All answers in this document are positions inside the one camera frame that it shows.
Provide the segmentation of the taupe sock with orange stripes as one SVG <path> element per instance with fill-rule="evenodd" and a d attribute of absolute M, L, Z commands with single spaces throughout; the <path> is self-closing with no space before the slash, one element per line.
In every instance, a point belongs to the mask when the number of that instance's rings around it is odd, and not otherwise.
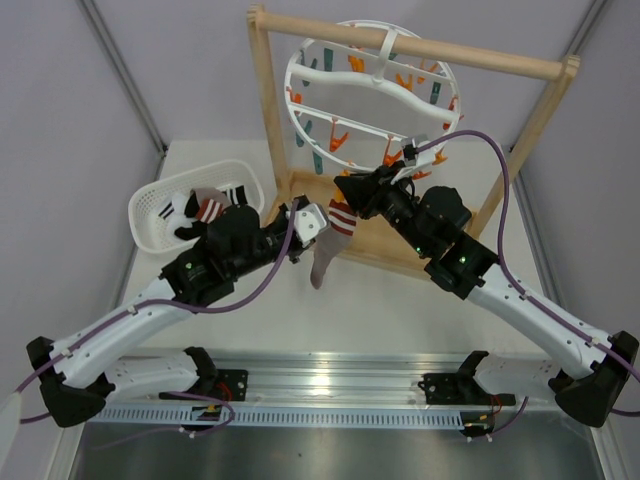
<path fill-rule="evenodd" d="M 328 209 L 329 227 L 316 240 L 310 281 L 319 290 L 331 261 L 351 243 L 357 216 L 344 201 L 332 199 Z"/>

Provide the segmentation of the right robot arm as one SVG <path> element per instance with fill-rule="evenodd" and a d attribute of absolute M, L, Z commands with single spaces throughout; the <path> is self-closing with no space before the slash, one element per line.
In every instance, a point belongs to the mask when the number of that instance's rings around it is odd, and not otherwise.
<path fill-rule="evenodd" d="M 456 189 L 434 186 L 417 197 L 394 175 L 382 166 L 337 176 L 334 183 L 357 217 L 382 216 L 427 259 L 425 271 L 434 284 L 499 317 L 550 358 L 474 351 L 458 370 L 458 395 L 472 404 L 499 394 L 552 401 L 584 425 L 603 426 L 630 377 L 638 340 L 588 325 L 509 273 L 502 256 L 465 232 L 471 213 Z"/>

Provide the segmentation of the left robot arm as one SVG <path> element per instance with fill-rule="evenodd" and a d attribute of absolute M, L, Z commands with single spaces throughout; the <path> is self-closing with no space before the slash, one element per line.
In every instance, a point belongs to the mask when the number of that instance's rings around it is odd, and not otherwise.
<path fill-rule="evenodd" d="M 282 263 L 298 262 L 327 226 L 324 209 L 304 195 L 281 205 L 267 226 L 261 226 L 252 207 L 232 205 L 131 301 L 66 338 L 32 340 L 26 350 L 48 416 L 68 428 L 117 399 L 150 393 L 209 398 L 217 371 L 201 348 L 134 367 L 120 359 L 192 315 L 230 313 L 248 305 Z"/>

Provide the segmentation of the white round clip hanger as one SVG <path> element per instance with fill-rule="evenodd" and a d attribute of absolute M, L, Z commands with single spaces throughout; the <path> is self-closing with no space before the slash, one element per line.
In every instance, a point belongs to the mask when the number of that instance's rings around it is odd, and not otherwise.
<path fill-rule="evenodd" d="M 426 134 L 432 141 L 454 132 L 464 117 L 459 85 L 447 63 L 393 50 L 394 41 L 413 32 L 380 21 L 348 25 L 384 33 L 383 46 L 308 38 L 284 73 L 295 142 L 311 152 L 316 174 L 392 165 L 403 158 L 405 138 Z"/>

